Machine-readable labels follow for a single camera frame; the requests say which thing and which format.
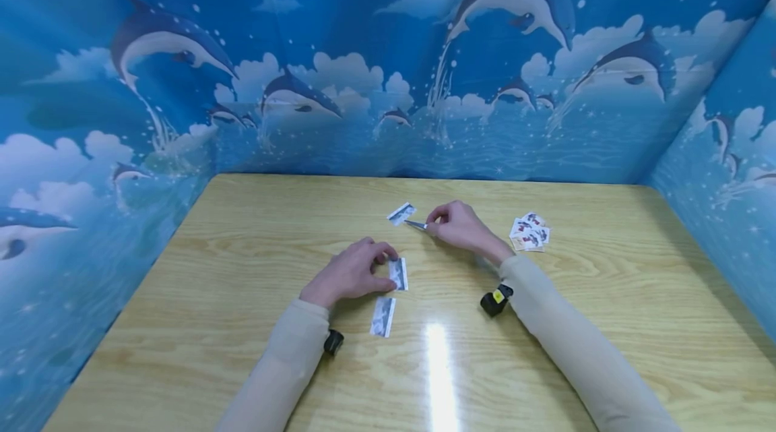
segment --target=wrist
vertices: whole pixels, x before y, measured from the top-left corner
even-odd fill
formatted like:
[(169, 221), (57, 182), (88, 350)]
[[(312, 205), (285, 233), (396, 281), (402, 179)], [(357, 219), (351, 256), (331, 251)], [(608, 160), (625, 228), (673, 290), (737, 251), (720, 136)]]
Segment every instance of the wrist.
[(305, 301), (305, 303), (320, 305), (328, 310), (331, 310), (337, 303), (337, 298), (327, 290), (327, 286), (316, 282), (315, 279), (310, 284), (304, 286), (299, 294), (299, 299)]
[(490, 234), (484, 242), (481, 244), (479, 253), (482, 257), (490, 260), (490, 263), (494, 264), (497, 268), (501, 266), (507, 258), (514, 257), (515, 252), (512, 247), (504, 240), (496, 237), (493, 233)]

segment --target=paper piece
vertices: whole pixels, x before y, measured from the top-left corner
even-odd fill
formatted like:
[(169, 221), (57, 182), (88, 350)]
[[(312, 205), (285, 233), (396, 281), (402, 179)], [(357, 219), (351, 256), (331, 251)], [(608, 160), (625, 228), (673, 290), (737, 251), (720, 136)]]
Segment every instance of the paper piece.
[(532, 224), (535, 224), (536, 226), (546, 226), (546, 222), (544, 221), (544, 218), (541, 216), (538, 216), (538, 214), (534, 212), (526, 213), (524, 217), (520, 218), (525, 220), (526, 222), (530, 222)]
[(545, 220), (534, 212), (515, 218), (509, 239), (515, 251), (545, 252), (544, 246), (550, 243), (551, 228), (545, 226)]
[(393, 323), (394, 309), (396, 309), (396, 299), (390, 297), (377, 298), (369, 334), (388, 337), (390, 335), (390, 325)]
[(404, 220), (412, 216), (414, 212), (415, 207), (412, 204), (404, 203), (399, 207), (399, 209), (397, 209), (397, 211), (389, 214), (388, 219), (391, 223), (393, 223), (393, 226), (399, 226), (400, 224), (404, 223)]
[(388, 273), (390, 280), (396, 282), (396, 290), (409, 290), (410, 283), (407, 280), (407, 260), (389, 260)]

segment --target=left hand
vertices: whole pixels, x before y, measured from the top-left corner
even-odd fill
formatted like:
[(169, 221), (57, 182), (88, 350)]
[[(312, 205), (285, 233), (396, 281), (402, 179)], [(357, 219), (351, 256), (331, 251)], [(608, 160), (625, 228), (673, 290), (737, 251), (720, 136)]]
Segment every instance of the left hand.
[(367, 237), (334, 255), (329, 264), (302, 289), (299, 298), (331, 309), (340, 299), (356, 299), (372, 292), (396, 288), (393, 280), (374, 275), (374, 265), (397, 260), (399, 254), (388, 243)]

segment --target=water splash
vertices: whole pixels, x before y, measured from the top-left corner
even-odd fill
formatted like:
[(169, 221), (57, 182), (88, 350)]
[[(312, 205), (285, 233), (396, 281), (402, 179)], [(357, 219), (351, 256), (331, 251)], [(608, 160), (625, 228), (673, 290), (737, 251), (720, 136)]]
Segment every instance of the water splash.
[(443, 47), (443, 52), (439, 57), (439, 64), (434, 74), (434, 85), (428, 91), (426, 98), (426, 106), (430, 116), (432, 116), (432, 124), (430, 124), (428, 136), (448, 147), (453, 145), (450, 142), (447, 126), (445, 125), (446, 114), (444, 104), (445, 99), (450, 95), (450, 89), (453, 85), (453, 68), (447, 69), (446, 63), (450, 43), (446, 42)]

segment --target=right hand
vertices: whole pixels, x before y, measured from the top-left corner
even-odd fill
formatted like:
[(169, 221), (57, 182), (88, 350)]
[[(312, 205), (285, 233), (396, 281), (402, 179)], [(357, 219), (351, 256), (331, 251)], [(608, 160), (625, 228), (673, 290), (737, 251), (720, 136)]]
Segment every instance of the right hand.
[(468, 204), (455, 200), (434, 209), (426, 218), (426, 232), (454, 247), (483, 255), (497, 267), (515, 253), (496, 237)]

